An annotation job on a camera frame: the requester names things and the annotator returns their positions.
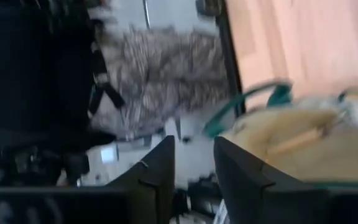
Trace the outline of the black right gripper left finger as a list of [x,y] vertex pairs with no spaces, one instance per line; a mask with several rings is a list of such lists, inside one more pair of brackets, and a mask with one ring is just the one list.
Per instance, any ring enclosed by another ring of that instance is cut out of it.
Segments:
[[129,224],[169,224],[175,190],[175,138],[165,137],[107,186],[124,191]]

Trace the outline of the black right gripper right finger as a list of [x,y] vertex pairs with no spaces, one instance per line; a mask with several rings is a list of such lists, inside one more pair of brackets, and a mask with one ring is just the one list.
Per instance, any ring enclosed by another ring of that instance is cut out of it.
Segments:
[[327,224],[327,190],[268,165],[223,137],[214,140],[219,187],[231,224]]

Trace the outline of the wooden-handled garden tool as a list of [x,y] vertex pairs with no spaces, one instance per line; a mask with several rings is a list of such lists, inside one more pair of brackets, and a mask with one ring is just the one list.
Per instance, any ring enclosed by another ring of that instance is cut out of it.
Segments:
[[311,144],[312,142],[318,141],[319,139],[323,138],[324,135],[325,130],[323,128],[311,129],[309,131],[297,134],[296,136],[293,136],[289,139],[270,146],[267,149],[267,152],[271,154],[287,153],[298,147],[305,146],[307,144]]

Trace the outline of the beige gardening bag green trim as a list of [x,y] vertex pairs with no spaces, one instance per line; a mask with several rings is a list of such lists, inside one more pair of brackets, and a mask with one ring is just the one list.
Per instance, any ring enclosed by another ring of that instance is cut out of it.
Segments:
[[[286,80],[252,86],[226,103],[206,123],[204,134],[224,137],[296,179],[358,187],[358,126],[339,102],[341,93],[293,100],[291,89]],[[318,141],[287,153],[267,152],[270,146],[315,128],[325,130]]]

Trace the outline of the potted plant black pot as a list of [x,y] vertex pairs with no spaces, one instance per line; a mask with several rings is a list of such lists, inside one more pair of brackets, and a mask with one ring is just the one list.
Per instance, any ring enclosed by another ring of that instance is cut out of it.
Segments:
[[[103,59],[95,81],[104,93],[88,113],[89,125],[119,139],[154,134],[170,118],[229,97],[221,40],[207,32],[133,27],[118,37],[102,31],[93,53]],[[107,90],[114,90],[120,103]]]

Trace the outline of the black aluminium table frame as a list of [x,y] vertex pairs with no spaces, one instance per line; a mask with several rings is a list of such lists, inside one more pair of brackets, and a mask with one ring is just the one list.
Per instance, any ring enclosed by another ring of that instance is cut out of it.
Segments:
[[225,0],[216,0],[220,6],[219,14],[216,16],[216,24],[219,29],[221,45],[225,59],[225,68],[229,83],[229,92],[231,96],[240,95],[242,93],[242,84],[239,75],[239,68],[232,39],[232,31],[230,27],[228,11]]

